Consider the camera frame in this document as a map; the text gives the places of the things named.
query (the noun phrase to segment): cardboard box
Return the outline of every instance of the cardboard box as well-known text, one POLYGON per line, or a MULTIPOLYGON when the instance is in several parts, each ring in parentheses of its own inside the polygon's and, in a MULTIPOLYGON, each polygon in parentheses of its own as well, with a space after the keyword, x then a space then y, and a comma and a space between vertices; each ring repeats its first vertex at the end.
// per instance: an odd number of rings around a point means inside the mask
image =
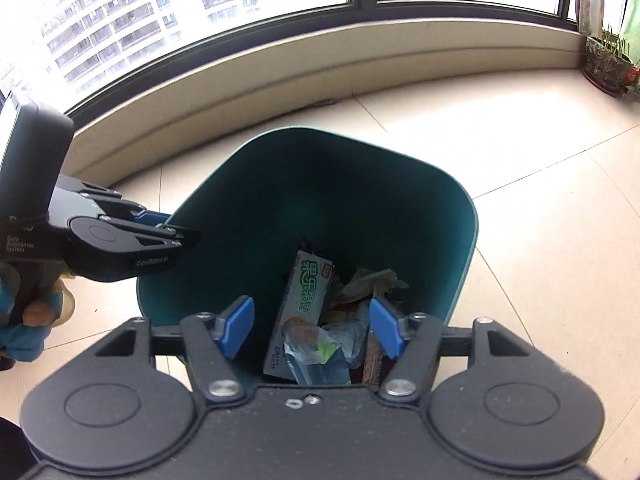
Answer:
POLYGON ((266 375, 293 380, 284 354, 282 327, 292 321, 318 324, 333 270, 329 260, 298 251, 264 360, 262 371, 266 375))

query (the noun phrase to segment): screw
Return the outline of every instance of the screw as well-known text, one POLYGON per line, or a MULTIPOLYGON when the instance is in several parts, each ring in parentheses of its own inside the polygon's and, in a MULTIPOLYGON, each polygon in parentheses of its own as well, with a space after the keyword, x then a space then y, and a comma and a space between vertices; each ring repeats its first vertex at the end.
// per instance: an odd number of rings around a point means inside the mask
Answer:
POLYGON ((305 402, 313 406, 314 404, 320 404, 322 399, 320 396, 311 394, 305 397, 305 402))
POLYGON ((392 379, 385 384, 385 391, 394 397, 406 397, 417 389, 414 383, 406 379, 392 379))
POLYGON ((304 406, 304 402, 300 399, 287 399, 284 403, 287 408, 291 408, 292 410, 299 410, 304 406))
POLYGON ((242 391, 237 381, 221 380, 209 384, 209 393, 215 397, 233 397, 242 391))

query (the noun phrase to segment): trash bin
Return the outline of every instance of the trash bin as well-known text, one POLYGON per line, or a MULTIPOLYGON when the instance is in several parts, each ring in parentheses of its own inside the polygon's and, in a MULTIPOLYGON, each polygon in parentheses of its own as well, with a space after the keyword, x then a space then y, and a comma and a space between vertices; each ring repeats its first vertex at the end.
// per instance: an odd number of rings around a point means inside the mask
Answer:
POLYGON ((476 244, 469 195, 414 158, 321 130, 290 127, 256 137, 184 202, 169 223, 202 232, 178 264, 138 279, 153 325, 255 301, 252 332, 232 363, 245 386, 262 374, 298 243, 326 250, 343 282, 357 267, 390 267, 408 283, 404 309, 449 320, 476 244))

